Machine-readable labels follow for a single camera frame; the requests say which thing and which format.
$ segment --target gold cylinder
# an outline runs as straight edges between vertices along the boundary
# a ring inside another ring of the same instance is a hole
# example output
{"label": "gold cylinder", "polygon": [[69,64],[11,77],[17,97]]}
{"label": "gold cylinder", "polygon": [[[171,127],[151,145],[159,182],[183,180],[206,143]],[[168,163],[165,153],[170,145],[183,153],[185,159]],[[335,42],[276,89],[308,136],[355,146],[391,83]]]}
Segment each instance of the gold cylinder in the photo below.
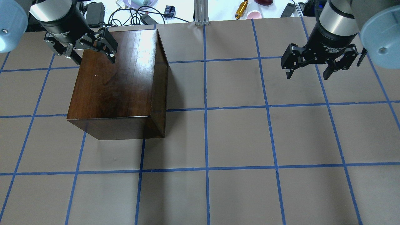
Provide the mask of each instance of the gold cylinder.
{"label": "gold cylinder", "polygon": [[243,13],[247,8],[247,3],[248,3],[248,0],[244,0],[244,2],[242,2],[240,4],[240,6],[239,6],[239,8],[238,8],[238,10],[236,11],[236,14],[235,14],[235,18],[237,20],[240,19],[243,16]]}

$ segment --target white table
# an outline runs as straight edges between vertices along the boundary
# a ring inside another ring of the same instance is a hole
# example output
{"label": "white table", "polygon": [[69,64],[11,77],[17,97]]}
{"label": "white table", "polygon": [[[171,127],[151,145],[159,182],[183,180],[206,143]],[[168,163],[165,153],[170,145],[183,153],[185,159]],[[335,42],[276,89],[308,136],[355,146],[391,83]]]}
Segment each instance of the white table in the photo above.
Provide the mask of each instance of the white table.
{"label": "white table", "polygon": [[[307,0],[294,0],[298,2],[306,2]],[[92,0],[90,2],[102,2],[106,7],[106,15],[104,17],[105,22],[108,22],[110,14],[117,10],[119,6],[115,3],[115,0]],[[238,9],[240,3],[243,0],[208,0],[208,16],[209,20],[235,20],[235,12]],[[291,0],[274,0],[274,3],[270,6],[261,6],[263,18],[279,18],[288,3],[292,3]],[[193,21],[194,1],[193,0],[157,0],[153,5],[154,8],[164,13],[165,6],[172,5],[176,8],[175,16],[184,20]],[[149,14],[158,23],[163,23],[160,15]],[[295,10],[292,16],[299,16]],[[119,19],[122,23],[130,17],[128,11],[117,12],[114,18]],[[184,21],[178,19],[166,19],[165,23],[182,23]]]}

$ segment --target red object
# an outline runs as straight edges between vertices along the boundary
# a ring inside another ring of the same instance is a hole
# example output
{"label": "red object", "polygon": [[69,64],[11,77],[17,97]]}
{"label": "red object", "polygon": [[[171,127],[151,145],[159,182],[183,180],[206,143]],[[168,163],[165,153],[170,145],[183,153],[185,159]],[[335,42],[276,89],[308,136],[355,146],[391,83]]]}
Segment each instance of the red object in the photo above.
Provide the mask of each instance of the red object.
{"label": "red object", "polygon": [[254,0],[254,1],[262,6],[269,6],[274,2],[274,0]]}

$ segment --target blue tape grid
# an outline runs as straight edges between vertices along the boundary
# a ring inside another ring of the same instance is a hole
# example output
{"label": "blue tape grid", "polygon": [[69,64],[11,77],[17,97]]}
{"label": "blue tape grid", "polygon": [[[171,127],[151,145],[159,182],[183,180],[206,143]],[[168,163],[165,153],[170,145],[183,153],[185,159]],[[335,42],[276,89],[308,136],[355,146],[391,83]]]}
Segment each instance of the blue tape grid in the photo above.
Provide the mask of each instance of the blue tape grid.
{"label": "blue tape grid", "polygon": [[[309,37],[308,37],[308,32],[307,32],[307,29],[306,29],[306,25],[305,25],[305,23],[304,23],[303,18],[301,17],[300,19],[301,19],[302,24],[303,24],[304,33],[305,33],[306,38],[307,38],[307,40],[308,40]],[[332,123],[333,131],[334,131],[334,133],[335,133],[335,138],[336,138],[336,142],[337,142],[337,144],[338,144],[340,157],[341,157],[341,159],[342,159],[342,164],[343,164],[343,168],[344,168],[344,173],[345,173],[345,175],[346,175],[347,183],[348,183],[349,190],[350,190],[350,195],[351,195],[351,198],[352,198],[352,201],[353,201],[354,209],[355,209],[355,211],[356,211],[356,216],[357,216],[358,224],[359,224],[359,225],[362,225],[362,220],[361,220],[361,217],[360,217],[360,212],[359,212],[359,210],[358,210],[357,201],[356,201],[356,198],[355,198],[355,196],[354,196],[354,191],[353,191],[353,187],[352,187],[352,184],[351,184],[350,176],[349,176],[349,173],[348,173],[348,170],[347,170],[346,161],[345,161],[345,159],[344,159],[344,155],[343,155],[343,151],[342,151],[342,146],[341,146],[341,144],[340,144],[340,140],[339,140],[339,136],[338,136],[338,131],[337,131],[337,129],[336,129],[336,125],[335,125],[335,121],[334,121],[334,119],[333,119],[332,111],[331,111],[331,109],[330,109],[330,104],[329,104],[329,101],[328,101],[328,97],[327,97],[327,95],[326,95],[325,88],[324,88],[324,84],[323,84],[323,82],[322,82],[321,74],[320,74],[320,71],[319,71],[317,65],[315,65],[315,69],[316,69],[317,74],[318,74],[318,79],[319,79],[319,82],[320,82],[320,85],[321,85],[322,93],[324,94],[326,106],[327,106],[327,108],[328,108],[328,113],[329,113],[330,121],[331,121],[331,123]]]}
{"label": "blue tape grid", "polygon": [[270,132],[271,145],[272,145],[272,154],[274,156],[276,184],[278,186],[278,197],[279,197],[280,211],[281,211],[281,216],[282,216],[282,223],[283,223],[283,225],[286,225],[285,210],[284,210],[283,199],[282,199],[282,190],[280,188],[278,159],[276,158],[274,134],[272,132],[272,125],[271,125],[270,108],[269,108],[269,104],[268,104],[267,94],[266,94],[266,91],[265,91],[264,73],[262,71],[262,65],[261,65],[260,47],[258,45],[256,26],[254,25],[254,20],[253,19],[251,19],[251,23],[252,23],[252,26],[253,26],[254,38],[256,40],[257,55],[258,55],[258,65],[260,67],[262,91],[263,91],[263,94],[264,94],[265,109],[266,109],[266,112],[267,112],[268,128],[269,128],[269,132]]}
{"label": "blue tape grid", "polygon": [[[305,27],[305,23],[302,20],[302,25],[306,34],[306,37],[308,39],[308,33]],[[313,103],[313,104],[278,104],[278,105],[268,105],[268,99],[266,96],[266,91],[265,91],[265,84],[264,84],[264,78],[263,78],[263,71],[262,71],[262,65],[261,65],[261,60],[262,59],[272,59],[272,58],[281,58],[280,56],[272,56],[272,57],[261,57],[260,56],[260,49],[259,49],[259,45],[258,45],[258,39],[257,39],[257,34],[256,34],[256,28],[254,25],[254,21],[252,20],[252,26],[253,26],[253,32],[254,32],[254,38],[256,41],[256,47],[257,47],[257,53],[258,53],[258,57],[253,57],[253,58],[226,58],[226,59],[211,59],[211,60],[207,60],[206,59],[206,27],[203,27],[203,41],[204,41],[204,58],[203,60],[189,60],[189,61],[173,61],[173,62],[169,62],[171,64],[174,63],[192,63],[192,62],[203,62],[204,64],[204,108],[181,108],[181,109],[169,109],[167,110],[168,112],[177,112],[177,111],[192,111],[192,110],[203,110],[204,111],[204,129],[205,129],[205,157],[206,157],[206,166],[205,167],[198,167],[198,168],[174,168],[174,169],[143,169],[143,160],[144,160],[144,149],[145,149],[145,139],[143,140],[142,143],[142,154],[141,154],[141,159],[140,159],[140,169],[139,170],[121,170],[121,171],[79,171],[79,166],[80,166],[80,160],[82,157],[82,151],[84,148],[84,143],[85,143],[85,139],[86,139],[86,133],[84,133],[83,138],[82,138],[82,144],[81,144],[81,149],[80,149],[80,153],[79,153],[79,157],[78,157],[78,162],[77,162],[77,166],[76,166],[76,170],[75,171],[55,171],[55,172],[22,172],[22,173],[18,173],[18,167],[19,167],[19,163],[20,160],[22,158],[22,154],[24,152],[24,148],[29,136],[29,132],[31,130],[34,118],[36,117],[66,117],[66,114],[56,114],[56,115],[36,115],[36,111],[37,108],[39,106],[39,102],[41,99],[41,96],[43,94],[43,89],[45,87],[47,78],[48,78],[48,74],[50,72],[50,70],[60,70],[60,69],[74,69],[74,68],[79,68],[78,66],[71,66],[71,67],[55,67],[55,68],[51,68],[51,65],[53,63],[54,60],[54,55],[51,59],[50,62],[50,66],[48,68],[32,68],[32,69],[17,69],[17,70],[4,70],[4,66],[5,63],[8,59],[8,56],[10,53],[8,53],[6,55],[6,58],[0,68],[0,73],[1,72],[18,72],[18,71],[33,71],[33,70],[47,70],[47,74],[45,77],[45,80],[43,82],[43,86],[34,110],[33,115],[13,115],[13,116],[0,116],[1,118],[31,118],[31,122],[24,140],[24,144],[23,147],[21,149],[18,161],[17,161],[17,165],[15,167],[15,170],[13,173],[0,173],[0,176],[11,176],[12,175],[12,179],[10,182],[10,186],[6,195],[6,199],[4,201],[2,210],[1,210],[1,214],[0,214],[0,221],[1,218],[3,216],[6,204],[7,204],[7,200],[9,198],[10,195],[10,191],[15,179],[15,176],[26,176],[26,175],[74,175],[74,181],[73,181],[73,185],[72,185],[72,190],[71,190],[71,195],[70,195],[70,200],[69,200],[69,204],[68,204],[68,210],[67,210],[67,215],[66,215],[66,220],[65,220],[65,224],[68,224],[68,220],[69,220],[69,215],[70,215],[70,210],[71,210],[71,206],[72,206],[72,200],[73,200],[73,196],[74,196],[74,191],[75,191],[75,186],[76,186],[76,180],[79,174],[109,174],[109,173],[139,173],[139,180],[138,180],[138,194],[137,194],[137,202],[136,202],[136,215],[135,215],[135,225],[138,224],[138,215],[139,215],[139,206],[140,206],[140,192],[141,192],[141,184],[142,184],[142,174],[143,173],[164,173],[164,172],[175,172],[175,171],[205,171],[206,172],[206,201],[207,201],[207,224],[210,225],[210,188],[209,188],[209,178],[208,178],[208,172],[209,171],[214,171],[214,170],[247,170],[247,169],[275,169],[276,171],[276,180],[277,180],[277,186],[278,186],[278,195],[279,195],[279,201],[280,201],[280,208],[281,208],[281,214],[282,214],[282,223],[285,225],[286,224],[286,220],[285,220],[285,216],[284,216],[284,207],[283,207],[283,200],[282,200],[282,192],[281,192],[281,188],[280,188],[280,180],[279,180],[279,169],[294,169],[294,168],[324,168],[324,167],[343,167],[345,170],[345,174],[346,174],[346,178],[348,181],[348,185],[349,185],[349,189],[350,189],[350,194],[352,196],[352,200],[353,200],[353,204],[354,204],[354,208],[356,210],[356,214],[357,214],[357,218],[358,218],[358,222],[359,224],[362,225],[362,221],[360,218],[360,214],[358,212],[358,207],[357,207],[357,203],[354,197],[354,192],[352,190],[352,186],[351,186],[351,182],[350,182],[350,177],[348,175],[348,171],[347,171],[347,167],[362,167],[362,166],[389,166],[389,165],[400,165],[400,162],[380,162],[380,163],[346,163],[344,160],[344,156],[343,156],[343,152],[340,146],[340,141],[338,138],[338,134],[337,134],[337,130],[336,130],[336,126],[333,120],[333,116],[332,116],[332,112],[330,110],[330,106],[332,105],[354,105],[354,104],[388,104],[391,112],[394,116],[395,122],[400,130],[400,123],[399,120],[394,112],[392,103],[400,103],[400,100],[395,100],[395,101],[390,101],[389,97],[383,87],[383,84],[379,78],[379,75],[370,59],[370,57],[368,56],[369,62],[372,66],[372,69],[375,73],[375,76],[381,86],[381,89],[385,95],[386,101],[375,101],[375,102],[338,102],[338,103],[330,103],[327,99],[326,96],[326,92],[322,83],[322,79],[321,79],[321,75],[319,72],[318,67],[316,66],[316,70],[317,70],[317,74],[319,77],[319,81],[321,84],[321,88],[324,94],[324,98],[325,98],[325,103]],[[218,62],[218,61],[235,61],[235,60],[258,60],[259,62],[259,67],[260,67],[260,75],[261,75],[261,81],[262,81],[262,87],[263,87],[263,94],[264,94],[264,100],[265,100],[265,105],[258,105],[258,106],[231,106],[231,107],[211,107],[208,108],[207,107],[207,66],[206,63],[207,62]],[[273,107],[298,107],[298,106],[327,106],[328,111],[329,111],[329,115],[330,115],[330,119],[332,122],[332,126],[334,129],[334,133],[335,133],[335,137],[338,143],[338,147],[339,147],[339,151],[340,151],[340,155],[342,158],[342,164],[320,164],[320,165],[278,165],[278,161],[276,158],[276,151],[275,151],[275,147],[274,147],[274,138],[273,138],[273,132],[272,132],[272,126],[271,126],[271,121],[270,121],[270,115],[269,115],[269,108],[273,108]],[[209,167],[208,166],[208,134],[207,134],[207,111],[208,110],[226,110],[226,109],[245,109],[245,108],[265,108],[267,111],[267,118],[268,118],[268,125],[269,125],[269,129],[270,129],[270,138],[271,138],[271,144],[272,144],[272,150],[273,150],[273,155],[274,155],[274,165],[271,166],[246,166],[246,167]]]}
{"label": "blue tape grid", "polygon": [[[5,65],[5,63],[6,63],[6,60],[7,60],[7,58],[4,60],[4,63],[3,63],[2,68],[4,67],[4,65]],[[47,78],[48,78],[48,76],[49,76],[50,68],[51,68],[51,65],[53,64],[53,60],[54,60],[54,54],[53,54],[53,56],[52,56],[52,58],[51,58],[50,65],[49,65],[49,67],[47,68],[46,77],[44,78],[43,85],[42,85],[42,89],[40,90],[40,94],[39,94],[38,100],[37,100],[37,102],[36,102],[35,110],[33,111],[33,116],[32,116],[32,118],[31,118],[31,120],[30,120],[30,124],[29,124],[29,127],[28,127],[28,131],[26,132],[24,144],[22,145],[22,149],[21,149],[20,155],[19,155],[19,157],[18,157],[17,165],[15,166],[14,173],[13,173],[12,178],[11,178],[10,186],[9,186],[9,188],[8,188],[7,195],[6,195],[6,199],[4,200],[4,204],[3,204],[3,207],[2,207],[2,209],[1,209],[0,221],[1,221],[2,217],[3,217],[4,210],[6,209],[6,205],[7,205],[8,198],[9,198],[9,196],[10,196],[11,188],[12,188],[12,185],[14,184],[14,179],[15,179],[15,176],[16,176],[16,173],[17,173],[17,170],[18,170],[18,167],[19,167],[19,165],[20,165],[20,162],[21,162],[22,154],[24,153],[24,150],[25,150],[26,142],[27,142],[28,137],[29,137],[29,132],[30,132],[30,130],[31,130],[31,128],[32,128],[32,124],[33,124],[33,121],[34,121],[34,119],[35,119],[35,115],[36,115],[36,112],[37,112],[37,110],[38,110],[38,107],[39,107],[40,99],[42,98],[44,86],[46,85],[46,81],[47,81]]]}

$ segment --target wooden box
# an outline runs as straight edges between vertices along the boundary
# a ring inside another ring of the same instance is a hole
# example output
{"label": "wooden box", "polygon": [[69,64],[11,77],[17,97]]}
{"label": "wooden box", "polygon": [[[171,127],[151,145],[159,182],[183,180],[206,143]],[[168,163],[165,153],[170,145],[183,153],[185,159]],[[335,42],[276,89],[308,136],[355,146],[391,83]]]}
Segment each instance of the wooden box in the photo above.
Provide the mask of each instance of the wooden box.
{"label": "wooden box", "polygon": [[84,51],[67,120],[98,140],[165,137],[170,69],[158,31],[112,35],[115,64]]}

